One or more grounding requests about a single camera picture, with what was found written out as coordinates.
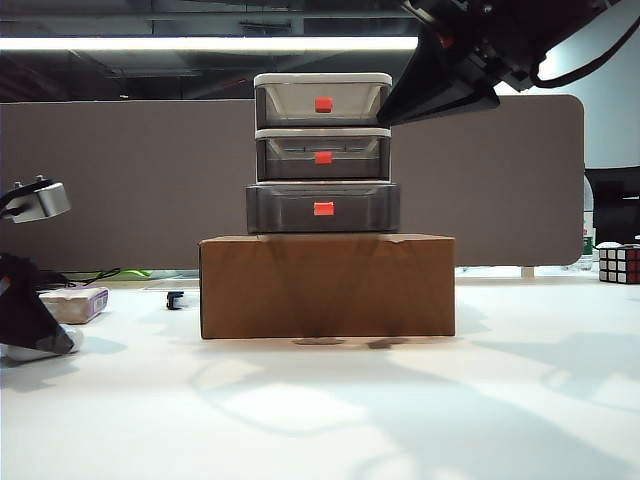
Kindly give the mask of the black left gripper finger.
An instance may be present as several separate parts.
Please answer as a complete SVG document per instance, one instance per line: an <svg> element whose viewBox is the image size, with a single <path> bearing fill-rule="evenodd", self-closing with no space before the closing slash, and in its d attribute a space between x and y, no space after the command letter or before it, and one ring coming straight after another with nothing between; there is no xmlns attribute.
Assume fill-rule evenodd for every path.
<svg viewBox="0 0 640 480"><path fill-rule="evenodd" d="M74 342L39 298L39 270L29 259L1 255L1 343L54 354Z"/></svg>

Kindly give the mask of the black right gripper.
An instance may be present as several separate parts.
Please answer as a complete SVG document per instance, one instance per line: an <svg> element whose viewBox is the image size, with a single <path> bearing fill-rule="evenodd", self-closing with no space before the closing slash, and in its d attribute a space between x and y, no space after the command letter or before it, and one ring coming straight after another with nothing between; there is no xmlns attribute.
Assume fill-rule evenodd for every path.
<svg viewBox="0 0 640 480"><path fill-rule="evenodd" d="M495 85L535 85L550 49L548 1L404 1L402 8L421 23L418 44L379 123L495 109Z"/></svg>

